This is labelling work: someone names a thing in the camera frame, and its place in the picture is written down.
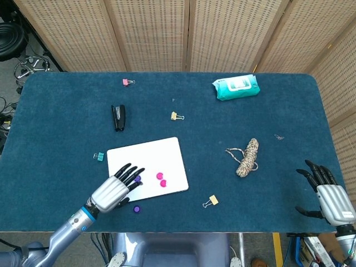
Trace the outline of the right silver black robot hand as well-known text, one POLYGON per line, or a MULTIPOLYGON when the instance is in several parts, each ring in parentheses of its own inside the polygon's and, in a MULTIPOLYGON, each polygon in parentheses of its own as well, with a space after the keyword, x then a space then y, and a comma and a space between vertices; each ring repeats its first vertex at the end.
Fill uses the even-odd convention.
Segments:
POLYGON ((332 172, 322 165, 317 165, 310 160, 305 160, 309 171, 297 169, 303 175, 316 193, 320 210, 308 211, 300 206, 295 209, 306 217, 324 219, 334 227, 353 225, 356 223, 356 210, 341 185, 339 185, 332 172))

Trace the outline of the green wet wipes pack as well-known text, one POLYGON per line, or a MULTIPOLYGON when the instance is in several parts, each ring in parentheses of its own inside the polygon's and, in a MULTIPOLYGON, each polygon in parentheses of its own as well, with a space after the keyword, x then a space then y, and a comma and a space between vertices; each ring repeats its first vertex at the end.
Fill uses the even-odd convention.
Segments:
POLYGON ((221 101, 256 96, 260 92, 255 75, 243 75, 215 80, 217 99, 221 101))

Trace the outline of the blue carpet table cover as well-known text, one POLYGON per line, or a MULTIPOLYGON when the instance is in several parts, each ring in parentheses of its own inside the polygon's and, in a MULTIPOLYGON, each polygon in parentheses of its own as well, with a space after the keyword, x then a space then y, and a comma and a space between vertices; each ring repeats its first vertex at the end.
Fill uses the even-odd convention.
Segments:
POLYGON ((94 231, 330 232, 296 172, 305 160, 343 184, 315 79, 259 73, 260 93, 219 101, 225 73, 51 72, 27 80, 0 156, 0 231, 54 231, 108 178, 94 153, 179 139, 189 189, 101 214, 94 231), (135 80, 124 86, 123 79, 135 80), (124 105, 115 131, 111 106, 124 105), (184 120, 171 120, 175 111, 184 120), (284 136, 277 140, 274 136, 284 136), (219 203, 203 208, 215 195, 219 203))

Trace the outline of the white magnetic board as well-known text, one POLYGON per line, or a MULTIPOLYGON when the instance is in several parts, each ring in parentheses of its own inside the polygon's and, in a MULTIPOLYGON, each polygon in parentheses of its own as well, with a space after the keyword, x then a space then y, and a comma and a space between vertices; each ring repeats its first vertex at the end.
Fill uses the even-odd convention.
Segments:
POLYGON ((189 188, 177 137, 135 144, 107 151, 108 173, 114 175, 121 166, 145 168, 142 185, 128 194, 131 202, 186 191, 189 188), (163 173, 166 187, 160 185, 157 173, 163 173))

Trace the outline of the grey blue robot torso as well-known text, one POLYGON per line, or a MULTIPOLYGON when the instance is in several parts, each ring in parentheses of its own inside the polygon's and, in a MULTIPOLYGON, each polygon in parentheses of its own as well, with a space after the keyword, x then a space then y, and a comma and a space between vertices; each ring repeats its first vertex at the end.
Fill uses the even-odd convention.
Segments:
POLYGON ((116 233, 110 266, 245 267, 243 235, 239 252, 228 233, 116 233))

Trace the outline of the large yellow binder clip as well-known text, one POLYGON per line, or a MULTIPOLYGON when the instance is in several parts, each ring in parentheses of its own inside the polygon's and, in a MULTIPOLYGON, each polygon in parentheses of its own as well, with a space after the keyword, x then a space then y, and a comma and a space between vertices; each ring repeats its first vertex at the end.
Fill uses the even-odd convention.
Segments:
POLYGON ((211 195, 209 200, 202 204, 203 208, 207 208, 210 205, 217 205, 219 203, 218 199, 215 195, 211 195))

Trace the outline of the black stapler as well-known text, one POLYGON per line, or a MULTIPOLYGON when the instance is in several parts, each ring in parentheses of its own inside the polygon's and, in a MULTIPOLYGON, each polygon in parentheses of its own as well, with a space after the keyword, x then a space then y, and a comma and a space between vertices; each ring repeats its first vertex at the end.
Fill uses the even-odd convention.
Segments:
POLYGON ((126 109, 124 105, 119 106, 111 106, 112 117, 113 117, 113 125, 115 131, 123 131, 125 129, 126 124, 126 109))

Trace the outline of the black stool chrome base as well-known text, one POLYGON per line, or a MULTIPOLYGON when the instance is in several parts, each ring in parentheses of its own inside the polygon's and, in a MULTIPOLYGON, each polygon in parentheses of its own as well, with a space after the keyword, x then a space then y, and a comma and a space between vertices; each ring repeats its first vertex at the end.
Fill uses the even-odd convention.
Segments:
POLYGON ((17 84, 17 93, 20 95, 28 76, 36 72, 52 71, 50 62, 44 56, 26 54, 28 34, 18 24, 11 22, 0 23, 0 62, 17 59, 13 75, 17 84))

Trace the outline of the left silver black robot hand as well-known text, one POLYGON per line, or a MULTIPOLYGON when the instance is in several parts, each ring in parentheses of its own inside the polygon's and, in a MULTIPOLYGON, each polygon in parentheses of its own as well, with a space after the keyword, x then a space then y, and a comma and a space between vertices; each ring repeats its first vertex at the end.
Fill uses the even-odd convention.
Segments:
POLYGON ((142 181, 136 178, 145 171, 145 168, 125 164, 114 175, 110 176, 94 193, 88 198, 86 207, 101 213, 122 206, 129 201, 128 194, 142 185, 142 181))

